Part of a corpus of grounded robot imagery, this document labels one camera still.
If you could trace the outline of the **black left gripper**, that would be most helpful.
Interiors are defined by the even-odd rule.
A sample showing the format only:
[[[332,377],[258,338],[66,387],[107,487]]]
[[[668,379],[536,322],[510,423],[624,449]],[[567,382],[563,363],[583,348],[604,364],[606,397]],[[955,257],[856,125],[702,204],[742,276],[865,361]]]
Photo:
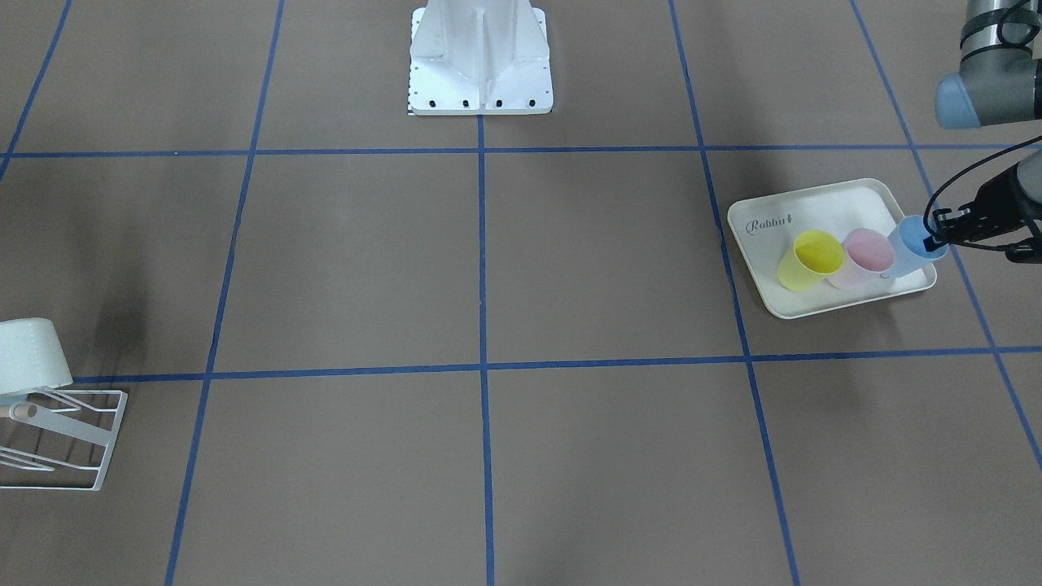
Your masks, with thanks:
[[[975,200],[963,210],[937,210],[924,216],[926,249],[976,247],[1004,252],[1011,262],[1038,262],[1040,244],[1040,172],[1009,167],[979,186]],[[1029,237],[1004,245],[982,245],[987,238],[1027,229]]]

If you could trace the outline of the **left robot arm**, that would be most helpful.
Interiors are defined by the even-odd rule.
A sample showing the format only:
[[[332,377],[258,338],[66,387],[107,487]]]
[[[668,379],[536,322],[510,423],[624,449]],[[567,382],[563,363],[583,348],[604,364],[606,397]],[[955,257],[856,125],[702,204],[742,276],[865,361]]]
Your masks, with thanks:
[[[1041,63],[1038,1],[970,1],[961,27],[959,70],[935,90],[935,119],[945,129],[1039,121]],[[1009,262],[1038,264],[1041,257],[1041,160],[1036,152],[979,186],[974,200],[937,207],[938,197],[965,174],[997,157],[1040,143],[1009,146],[957,172],[935,190],[923,212],[928,250],[945,245],[1000,252]]]

